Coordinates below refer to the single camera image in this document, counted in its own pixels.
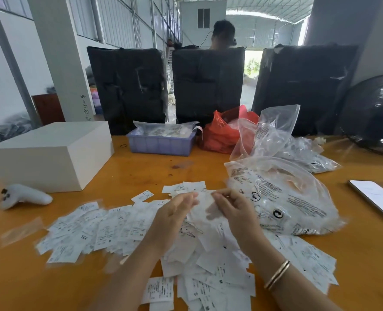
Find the red plastic bag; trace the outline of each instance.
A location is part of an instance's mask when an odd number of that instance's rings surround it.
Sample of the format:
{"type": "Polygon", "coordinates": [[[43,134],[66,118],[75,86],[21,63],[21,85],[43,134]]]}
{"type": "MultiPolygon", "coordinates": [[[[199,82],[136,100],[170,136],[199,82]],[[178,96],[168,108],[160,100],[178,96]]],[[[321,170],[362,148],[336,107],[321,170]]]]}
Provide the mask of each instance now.
{"type": "Polygon", "coordinates": [[[240,118],[248,119],[255,124],[259,120],[258,115],[252,111],[247,111],[244,105],[223,113],[215,111],[213,121],[203,129],[203,134],[199,141],[200,148],[205,151],[231,154],[240,138],[237,122],[232,121],[240,118]]]}

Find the person's left hand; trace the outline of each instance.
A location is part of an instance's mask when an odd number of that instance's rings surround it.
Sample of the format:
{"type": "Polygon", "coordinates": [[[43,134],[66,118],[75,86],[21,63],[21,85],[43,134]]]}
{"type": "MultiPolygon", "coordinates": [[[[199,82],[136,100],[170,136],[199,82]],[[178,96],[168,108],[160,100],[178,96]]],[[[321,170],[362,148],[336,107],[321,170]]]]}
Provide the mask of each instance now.
{"type": "Polygon", "coordinates": [[[191,208],[199,203],[198,193],[182,193],[162,206],[155,215],[153,223],[142,240],[164,255],[174,243],[184,218],[191,208]]]}

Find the bangle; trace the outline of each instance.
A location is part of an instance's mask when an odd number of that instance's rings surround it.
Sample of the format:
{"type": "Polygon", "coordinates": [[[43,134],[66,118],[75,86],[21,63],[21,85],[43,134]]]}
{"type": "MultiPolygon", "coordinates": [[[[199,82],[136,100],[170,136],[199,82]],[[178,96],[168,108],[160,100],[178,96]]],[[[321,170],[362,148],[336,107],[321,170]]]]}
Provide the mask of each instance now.
{"type": "Polygon", "coordinates": [[[276,284],[276,282],[282,277],[282,275],[286,272],[289,267],[290,262],[286,260],[277,270],[277,272],[271,277],[269,282],[267,282],[264,286],[266,290],[271,290],[271,288],[276,284]]]}

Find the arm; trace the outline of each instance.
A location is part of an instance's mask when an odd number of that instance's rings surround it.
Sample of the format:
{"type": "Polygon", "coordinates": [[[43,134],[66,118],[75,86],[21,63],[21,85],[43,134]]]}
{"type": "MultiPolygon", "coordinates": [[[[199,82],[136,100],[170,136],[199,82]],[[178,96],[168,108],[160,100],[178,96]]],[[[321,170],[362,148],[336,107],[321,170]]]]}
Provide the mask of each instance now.
{"type": "MultiPolygon", "coordinates": [[[[219,190],[213,198],[229,221],[241,250],[264,282],[269,281],[285,258],[262,233],[253,204],[231,189],[219,190]]],[[[274,285],[272,295],[282,311],[341,311],[292,265],[274,285]]]]}
{"type": "Polygon", "coordinates": [[[186,214],[198,204],[196,195],[179,194],[158,210],[144,239],[111,277],[90,311],[138,309],[155,264],[173,245],[186,214]]]}

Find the wooden table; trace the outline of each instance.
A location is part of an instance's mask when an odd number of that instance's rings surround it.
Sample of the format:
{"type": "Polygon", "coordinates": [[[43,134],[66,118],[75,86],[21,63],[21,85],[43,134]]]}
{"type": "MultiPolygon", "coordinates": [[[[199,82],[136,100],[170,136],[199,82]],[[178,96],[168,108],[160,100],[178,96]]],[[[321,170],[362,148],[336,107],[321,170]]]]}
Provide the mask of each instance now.
{"type": "MultiPolygon", "coordinates": [[[[201,151],[194,147],[190,157],[132,154],[127,139],[114,136],[115,154],[81,192],[55,193],[48,206],[22,204],[0,210],[0,235],[41,216],[48,225],[59,216],[91,200],[103,199],[107,208],[127,205],[131,198],[150,190],[154,199],[167,198],[163,185],[182,181],[206,181],[207,188],[224,187],[227,178],[224,162],[228,155],[201,151]],[[185,168],[178,163],[192,162],[185,168]]],[[[383,156],[357,148],[346,139],[331,141],[324,154],[343,168],[317,175],[333,198],[341,216],[349,220],[341,231],[305,240],[337,259],[335,276],[340,286],[331,286],[329,298],[344,310],[383,310],[383,216],[346,184],[349,179],[383,182],[383,156]]],[[[0,311],[5,310],[80,310],[85,309],[109,275],[103,272],[106,257],[91,253],[80,265],[46,268],[50,253],[39,256],[33,245],[46,234],[39,231],[23,240],[0,248],[0,311]]],[[[158,262],[152,277],[162,276],[158,262]]],[[[277,310],[271,296],[256,278],[253,310],[277,310]]],[[[186,311],[182,299],[175,310],[186,311]]],[[[143,305],[140,310],[148,310],[143,305]]]]}

